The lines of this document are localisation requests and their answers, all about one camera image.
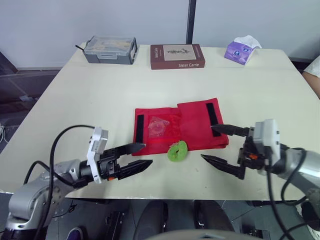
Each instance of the green toy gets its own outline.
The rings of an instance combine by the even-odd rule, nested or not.
[[[185,141],[179,141],[171,145],[168,151],[168,158],[172,162],[180,162],[186,158],[188,146]]]

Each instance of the brown book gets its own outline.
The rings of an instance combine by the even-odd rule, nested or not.
[[[205,67],[199,44],[151,45],[151,69],[196,69]]]

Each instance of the tissue box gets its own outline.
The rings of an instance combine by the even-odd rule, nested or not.
[[[262,48],[257,39],[251,35],[236,37],[225,51],[224,57],[239,64],[246,65],[256,48]]]
[[[254,50],[254,48],[252,49],[243,43],[233,41],[228,45],[224,57],[239,64],[246,65]]]

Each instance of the gray storage box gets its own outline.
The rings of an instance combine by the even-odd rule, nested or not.
[[[135,37],[93,36],[83,53],[89,63],[133,64],[137,50]]]

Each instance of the person's arm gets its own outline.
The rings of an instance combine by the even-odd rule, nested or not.
[[[306,67],[302,76],[320,99],[320,56]]]
[[[315,92],[315,94],[318,96],[320,99],[320,78],[312,75],[306,71],[302,73],[302,76],[304,79],[307,81],[307,83],[310,85],[312,90]]]

